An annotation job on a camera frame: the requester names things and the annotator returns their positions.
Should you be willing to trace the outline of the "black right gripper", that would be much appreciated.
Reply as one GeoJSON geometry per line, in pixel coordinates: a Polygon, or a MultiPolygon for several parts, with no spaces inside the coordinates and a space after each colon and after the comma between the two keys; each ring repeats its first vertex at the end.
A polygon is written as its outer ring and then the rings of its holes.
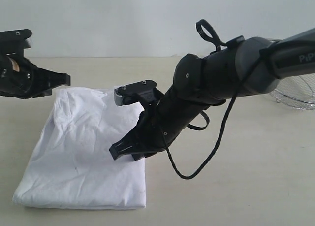
{"type": "Polygon", "coordinates": [[[204,130],[206,127],[191,126],[190,122],[202,114],[209,124],[209,117],[204,113],[207,108],[209,104],[181,99],[169,88],[159,102],[150,107],[151,113],[142,112],[136,127],[112,144],[109,152],[113,160],[125,155],[131,155],[134,161],[151,157],[166,150],[186,127],[204,130]]]}

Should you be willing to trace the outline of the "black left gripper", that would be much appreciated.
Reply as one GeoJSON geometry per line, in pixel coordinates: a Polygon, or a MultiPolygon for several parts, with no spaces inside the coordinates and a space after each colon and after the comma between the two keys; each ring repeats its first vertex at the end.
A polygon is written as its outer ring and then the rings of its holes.
{"type": "Polygon", "coordinates": [[[16,54],[0,55],[0,95],[19,99],[52,95],[52,88],[70,86],[67,73],[57,73],[37,67],[16,54]]]}

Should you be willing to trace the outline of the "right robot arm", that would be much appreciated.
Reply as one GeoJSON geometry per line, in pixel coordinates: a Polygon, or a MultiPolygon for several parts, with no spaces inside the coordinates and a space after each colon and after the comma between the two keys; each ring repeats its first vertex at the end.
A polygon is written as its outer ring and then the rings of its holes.
{"type": "Polygon", "coordinates": [[[111,145],[113,159],[135,160],[168,148],[183,129],[204,110],[220,106],[233,96],[273,91],[282,79],[315,71],[315,32],[308,30],[278,42],[262,37],[239,37],[224,50],[200,58],[187,54],[178,62],[167,92],[153,80],[114,90],[116,105],[140,103],[143,111],[134,128],[111,145]]]}

